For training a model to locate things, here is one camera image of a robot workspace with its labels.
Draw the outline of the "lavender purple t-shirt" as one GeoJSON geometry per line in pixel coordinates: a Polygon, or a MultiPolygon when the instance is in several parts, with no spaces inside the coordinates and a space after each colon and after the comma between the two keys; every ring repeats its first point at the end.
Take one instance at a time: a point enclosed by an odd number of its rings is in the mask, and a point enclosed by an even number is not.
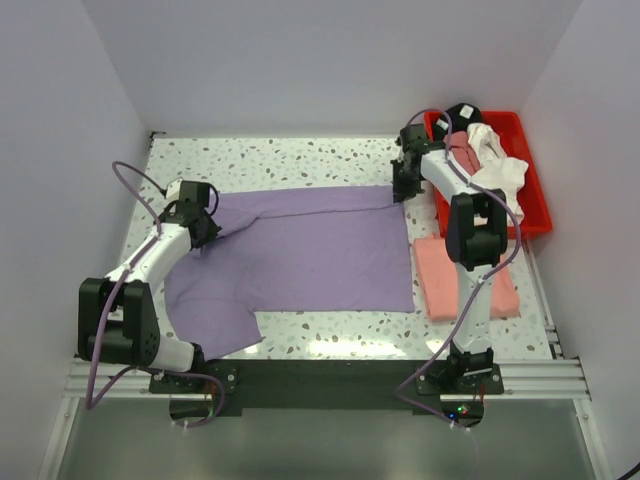
{"type": "Polygon", "coordinates": [[[221,231],[165,279],[177,336],[220,358],[262,339],[259,312],[414,309],[409,238],[389,186],[225,193],[221,231]]]}

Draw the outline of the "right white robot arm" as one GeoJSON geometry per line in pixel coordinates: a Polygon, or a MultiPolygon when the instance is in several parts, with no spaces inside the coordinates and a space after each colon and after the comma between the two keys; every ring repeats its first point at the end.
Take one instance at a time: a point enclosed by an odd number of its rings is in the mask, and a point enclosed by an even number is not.
{"type": "Polygon", "coordinates": [[[391,162],[393,201],[416,197],[428,181],[449,204],[445,248],[457,269],[462,301],[450,353],[489,355],[491,282],[508,241],[504,194],[473,185],[446,144],[431,141],[422,125],[402,128],[396,144],[400,153],[391,162]]]}

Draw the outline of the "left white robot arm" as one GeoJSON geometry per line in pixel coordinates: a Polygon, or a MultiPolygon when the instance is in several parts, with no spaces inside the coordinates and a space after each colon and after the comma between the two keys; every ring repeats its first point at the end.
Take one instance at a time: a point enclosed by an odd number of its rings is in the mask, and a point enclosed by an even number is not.
{"type": "Polygon", "coordinates": [[[168,186],[167,205],[143,243],[102,278],[79,288],[78,355],[85,361],[172,371],[185,392],[207,380],[201,348],[161,329],[154,295],[174,265],[216,239],[213,215],[219,194],[213,185],[177,179],[168,186]]]}

